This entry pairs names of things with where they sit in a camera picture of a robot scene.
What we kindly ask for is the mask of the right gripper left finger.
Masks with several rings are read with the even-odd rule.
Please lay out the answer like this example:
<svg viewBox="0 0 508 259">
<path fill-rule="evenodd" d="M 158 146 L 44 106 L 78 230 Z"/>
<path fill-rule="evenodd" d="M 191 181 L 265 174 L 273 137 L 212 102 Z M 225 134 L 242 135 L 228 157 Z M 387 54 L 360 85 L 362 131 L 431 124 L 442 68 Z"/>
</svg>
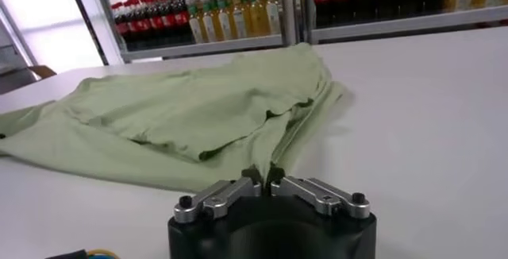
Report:
<svg viewBox="0 0 508 259">
<path fill-rule="evenodd" d="M 223 218 L 238 199 L 261 196 L 262 189 L 260 172 L 255 167 L 246 168 L 237 180 L 219 180 L 194 196 L 181 196 L 174 207 L 174 220 L 193 223 L 199 217 Z"/>
</svg>

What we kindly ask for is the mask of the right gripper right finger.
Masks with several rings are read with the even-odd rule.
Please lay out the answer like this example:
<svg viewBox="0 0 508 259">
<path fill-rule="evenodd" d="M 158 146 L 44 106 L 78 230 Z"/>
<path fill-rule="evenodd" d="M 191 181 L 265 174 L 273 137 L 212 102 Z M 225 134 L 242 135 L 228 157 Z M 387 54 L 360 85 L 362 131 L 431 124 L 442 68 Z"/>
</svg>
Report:
<svg viewBox="0 0 508 259">
<path fill-rule="evenodd" d="M 365 194 L 352 194 L 316 178 L 286 176 L 282 168 L 272 166 L 269 170 L 270 193 L 273 196 L 295 196 L 325 216 L 345 212 L 355 219 L 366 219 L 371 214 L 371 205 Z"/>
</svg>

